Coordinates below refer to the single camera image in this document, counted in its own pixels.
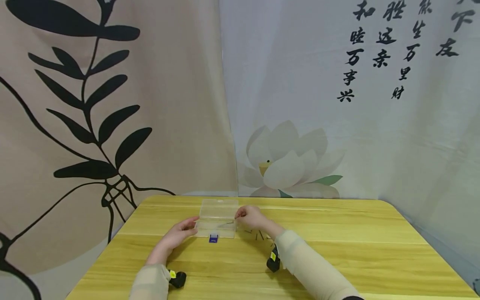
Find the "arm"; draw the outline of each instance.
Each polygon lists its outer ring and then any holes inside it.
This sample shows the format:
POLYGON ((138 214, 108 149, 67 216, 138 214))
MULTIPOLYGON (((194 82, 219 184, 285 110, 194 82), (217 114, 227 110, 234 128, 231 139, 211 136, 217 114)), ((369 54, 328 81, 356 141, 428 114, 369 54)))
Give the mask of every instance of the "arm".
POLYGON ((175 224, 153 248, 145 266, 133 282, 130 300, 167 300, 170 273, 165 267, 167 258, 187 237, 197 233, 194 229, 198 217, 175 224))
POLYGON ((241 207, 235 215, 237 221, 266 232, 278 249, 286 267, 317 300, 355 300, 358 292, 328 261, 312 249, 291 230, 268 220, 258 207, 241 207))

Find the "plastic box lid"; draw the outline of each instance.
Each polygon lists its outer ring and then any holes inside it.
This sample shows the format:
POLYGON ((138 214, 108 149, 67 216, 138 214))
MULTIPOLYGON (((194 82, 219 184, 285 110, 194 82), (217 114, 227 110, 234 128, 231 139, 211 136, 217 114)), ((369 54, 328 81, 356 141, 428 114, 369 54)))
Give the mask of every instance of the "plastic box lid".
POLYGON ((203 199, 200 219, 196 222, 197 237, 218 234, 222 238, 234 238, 237 224, 235 213, 239 207, 237 199, 203 199))

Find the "sheer mesh sleeve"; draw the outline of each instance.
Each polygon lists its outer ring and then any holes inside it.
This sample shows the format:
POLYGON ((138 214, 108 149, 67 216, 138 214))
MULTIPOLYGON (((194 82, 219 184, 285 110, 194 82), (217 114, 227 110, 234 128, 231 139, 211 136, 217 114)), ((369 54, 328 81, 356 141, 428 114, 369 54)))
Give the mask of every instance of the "sheer mesh sleeve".
POLYGON ((167 300, 170 273, 162 264, 146 265, 133 282, 130 300, 167 300))
POLYGON ((359 293, 343 275, 300 236, 285 230, 275 239, 278 256, 317 300, 343 300, 359 293))

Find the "tabletop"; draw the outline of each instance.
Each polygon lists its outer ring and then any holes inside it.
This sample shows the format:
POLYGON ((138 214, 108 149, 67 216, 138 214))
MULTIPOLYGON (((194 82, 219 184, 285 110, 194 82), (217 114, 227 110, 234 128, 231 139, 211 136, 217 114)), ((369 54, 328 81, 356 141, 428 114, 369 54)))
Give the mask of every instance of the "tabletop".
MULTIPOLYGON (((202 199, 151 196, 80 280, 67 300, 128 299, 151 249, 175 223, 199 214, 202 199)), ((478 299, 468 285, 388 203, 380 200, 236 198, 302 236, 334 265, 366 300, 478 299)), ((258 230, 237 229, 235 238, 190 238, 167 267, 187 274, 170 287, 175 299, 312 299, 288 270, 269 271, 273 242, 258 230)))

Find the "plant stem print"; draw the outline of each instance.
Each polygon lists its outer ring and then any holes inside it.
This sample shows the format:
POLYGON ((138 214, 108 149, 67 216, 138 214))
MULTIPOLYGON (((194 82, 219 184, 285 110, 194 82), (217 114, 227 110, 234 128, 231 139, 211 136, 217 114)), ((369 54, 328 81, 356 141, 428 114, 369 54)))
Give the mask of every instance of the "plant stem print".
POLYGON ((72 109, 81 111, 86 126, 75 122, 62 112, 49 108, 47 111, 67 126, 72 135, 80 142, 92 144, 92 146, 96 147, 104 158, 102 160, 85 156, 56 139, 38 122, 27 103, 17 91, 0 77, 0 83, 2 83, 20 103, 25 113, 38 130, 63 149, 83 160, 75 165, 54 171, 54 177, 87 178, 94 180, 92 182, 80 184, 68 191, 60 197, 52 207, 13 238, 9 238, 0 232, 0 271, 9 273, 21 280, 29 288, 32 297, 35 300, 40 300, 42 298, 38 287, 25 273, 7 261, 7 253, 9 248, 19 238, 40 222, 67 196, 84 186, 103 185, 105 187, 100 202, 102 207, 105 207, 109 211, 110 221, 108 227, 108 242, 110 242, 114 224, 114 210, 119 213, 124 222, 126 221, 117 205, 117 200, 124 199, 133 207, 133 209, 135 209, 137 208, 137 205, 133 198, 133 189, 136 191, 161 191, 174 195, 174 193, 166 189, 138 187, 126 174, 122 174, 120 171, 122 164, 148 138, 152 132, 152 128, 140 128, 128 135, 118 147, 115 157, 113 158, 109 157, 104 151, 103 144, 109 139, 121 123, 140 109, 139 105, 131 105, 111 113, 103 120, 98 129, 94 129, 92 125, 91 112, 95 109, 95 105, 100 101, 105 101, 109 95, 113 94, 128 80, 128 77, 125 74, 115 75, 105 83, 101 84, 91 95, 86 94, 85 87, 92 75, 108 70, 121 63, 130 53, 128 50, 117 51, 107 55, 100 60, 100 62, 95 63, 100 39, 133 41, 140 35, 140 30, 135 27, 127 25, 107 25, 116 0, 97 0, 97 2, 101 9, 101 17, 98 24, 88 20, 73 8, 54 0, 6 0, 5 2, 8 10, 15 17, 32 27, 64 36, 95 38, 93 53, 86 72, 82 71, 76 60, 70 54, 60 48, 52 47, 59 63, 45 60, 33 53, 29 53, 28 57, 31 61, 39 65, 38 70, 35 70, 35 72, 49 90, 59 100, 63 101, 72 109), (45 69, 51 69, 78 80, 78 92, 72 92, 64 88, 54 79, 46 75, 44 73, 45 69), (117 178, 114 183, 109 183, 107 181, 114 177, 117 178))

